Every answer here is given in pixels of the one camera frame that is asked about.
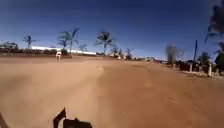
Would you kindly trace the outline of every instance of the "blue sky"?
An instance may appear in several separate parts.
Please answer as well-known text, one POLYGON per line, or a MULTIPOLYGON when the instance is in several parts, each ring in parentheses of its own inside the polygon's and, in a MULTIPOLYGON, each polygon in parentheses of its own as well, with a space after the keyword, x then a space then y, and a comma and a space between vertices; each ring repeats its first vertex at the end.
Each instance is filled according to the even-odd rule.
POLYGON ((204 44, 215 0, 1 0, 0 41, 21 47, 24 36, 37 40, 33 45, 57 46, 60 32, 80 28, 77 40, 89 51, 100 30, 107 30, 121 48, 134 48, 135 56, 165 59, 171 43, 192 59, 195 40, 199 52, 212 56, 217 45, 204 44))

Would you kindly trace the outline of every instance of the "building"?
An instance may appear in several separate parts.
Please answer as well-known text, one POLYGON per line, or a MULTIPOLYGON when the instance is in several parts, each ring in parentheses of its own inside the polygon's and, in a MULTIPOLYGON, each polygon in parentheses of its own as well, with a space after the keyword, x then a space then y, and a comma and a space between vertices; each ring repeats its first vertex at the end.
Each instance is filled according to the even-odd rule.
MULTIPOLYGON (((50 47, 41 47, 41 46, 31 46, 31 49, 34 50, 52 50, 56 49, 57 51, 60 51, 62 48, 50 48, 50 47)), ((72 50, 72 53, 80 53, 80 54, 86 54, 86 55, 96 55, 96 52, 82 52, 79 50, 72 50)))

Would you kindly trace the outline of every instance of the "shrub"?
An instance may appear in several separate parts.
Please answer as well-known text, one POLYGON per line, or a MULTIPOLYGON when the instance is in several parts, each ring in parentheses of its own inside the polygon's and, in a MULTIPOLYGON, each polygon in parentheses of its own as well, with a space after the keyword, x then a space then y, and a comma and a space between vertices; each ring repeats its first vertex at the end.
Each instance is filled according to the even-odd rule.
POLYGON ((61 54, 67 56, 68 55, 67 49, 61 49, 61 54))

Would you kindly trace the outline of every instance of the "sandy ground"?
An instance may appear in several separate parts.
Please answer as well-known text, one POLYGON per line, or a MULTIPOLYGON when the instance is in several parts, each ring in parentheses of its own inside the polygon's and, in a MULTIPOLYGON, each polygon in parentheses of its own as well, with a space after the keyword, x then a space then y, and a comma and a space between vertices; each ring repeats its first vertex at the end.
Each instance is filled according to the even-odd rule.
POLYGON ((97 128, 223 128, 223 81, 154 63, 0 59, 0 113, 50 128, 64 107, 97 128))

